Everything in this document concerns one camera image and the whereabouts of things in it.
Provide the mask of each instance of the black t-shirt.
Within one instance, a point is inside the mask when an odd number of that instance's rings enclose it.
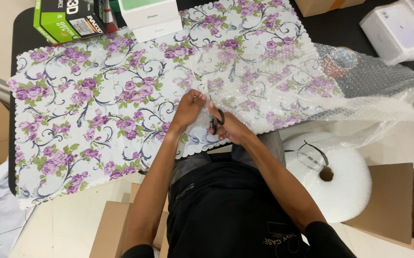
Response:
[[[355,257],[323,222],[306,227],[308,246],[260,172],[210,163],[180,178],[169,193],[168,257]],[[148,245],[123,258],[154,257]]]

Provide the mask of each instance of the hand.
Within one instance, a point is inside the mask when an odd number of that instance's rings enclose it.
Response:
[[[208,105],[208,110],[210,114],[216,117],[218,120],[221,120],[221,114],[218,112],[218,109],[213,105],[213,102],[210,102]],[[219,135],[218,139],[223,140],[225,138],[230,139],[234,144],[241,145],[247,138],[255,136],[255,134],[248,129],[244,123],[237,119],[230,112],[224,112],[224,124],[216,124],[216,134]],[[209,133],[213,134],[213,128],[210,129]]]
[[[186,93],[180,100],[169,130],[174,129],[180,134],[185,132],[188,126],[196,121],[200,108],[204,105],[206,99],[207,96],[200,91],[190,90]]]

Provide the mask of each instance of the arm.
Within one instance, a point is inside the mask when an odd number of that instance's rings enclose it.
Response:
[[[181,98],[164,141],[129,209],[125,250],[141,244],[153,245],[169,190],[178,141],[197,119],[205,100],[206,96],[195,90]]]
[[[221,119],[213,103],[209,104],[209,111]],[[247,150],[272,194],[300,232],[304,234],[306,226],[311,222],[326,223],[322,212],[304,186],[270,153],[258,137],[233,114],[225,112],[224,119],[224,125],[217,130],[219,139],[229,138]]]

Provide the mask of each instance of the table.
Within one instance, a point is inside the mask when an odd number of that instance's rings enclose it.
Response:
[[[322,44],[329,44],[334,46],[347,46],[352,50],[362,52],[371,56],[377,56],[362,29],[359,26],[359,21],[374,7],[378,5],[388,4],[393,0],[375,0],[367,1],[362,5],[356,5],[350,8],[334,10],[325,14],[303,18],[294,0],[290,0],[292,6],[307,30],[311,35],[313,42]],[[178,7],[180,10],[187,9],[191,6],[209,3],[209,1],[179,1]],[[46,39],[38,33],[32,26],[32,17],[34,8],[27,9],[18,15],[14,21],[13,28],[13,42],[11,62],[11,75],[16,73],[16,56],[28,50],[38,47],[46,46]],[[116,15],[118,26],[125,26],[125,22],[120,15]],[[414,69],[414,62],[405,62],[403,65]],[[9,171],[15,169],[15,101],[11,96],[10,103],[10,135],[9,135]],[[15,194],[15,173],[9,173],[9,187],[13,194]]]

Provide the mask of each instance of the gray shorts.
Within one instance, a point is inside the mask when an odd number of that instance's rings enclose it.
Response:
[[[285,152],[284,147],[282,146],[282,140],[280,139],[279,132],[264,134],[259,136],[258,139],[285,167]],[[244,149],[244,147],[240,145],[233,144],[231,156],[233,161],[244,163],[251,167],[257,168],[255,162],[250,157],[248,152]],[[184,159],[176,160],[173,168],[172,178],[170,180],[170,185],[173,185],[178,179],[191,172],[192,170],[198,167],[202,167],[205,164],[211,162],[212,160],[210,159],[210,156],[205,151],[196,155],[188,156]]]

